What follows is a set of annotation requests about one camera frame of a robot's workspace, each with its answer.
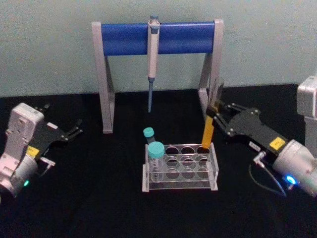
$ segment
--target black cloth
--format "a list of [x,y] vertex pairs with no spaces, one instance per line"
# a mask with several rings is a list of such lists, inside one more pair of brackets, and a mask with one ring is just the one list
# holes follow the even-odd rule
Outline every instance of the black cloth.
[[[223,100],[261,110],[261,120],[304,143],[305,124],[296,113],[297,85],[225,88]],[[226,144],[216,129],[218,189],[142,193],[142,130],[151,126],[163,144],[200,143],[204,120],[196,90],[118,93],[114,134],[102,134],[98,94],[13,97],[0,100],[0,151],[9,113],[20,102],[52,108],[46,120],[63,130],[82,119],[84,133],[47,157],[56,166],[33,177],[16,200],[0,207],[0,237],[316,237],[316,200],[299,188],[283,198],[255,185],[248,166],[256,155]],[[267,175],[254,176],[269,186]]]

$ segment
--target blue pipette holder bar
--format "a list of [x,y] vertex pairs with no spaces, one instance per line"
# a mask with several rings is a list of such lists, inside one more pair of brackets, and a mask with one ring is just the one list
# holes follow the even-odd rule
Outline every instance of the blue pipette holder bar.
[[[99,96],[103,117],[103,132],[113,132],[115,92],[113,90],[108,56],[146,55],[148,25],[101,24],[92,22]],[[158,54],[206,53],[198,93],[203,115],[216,81],[219,78],[223,20],[210,22],[162,23]]]

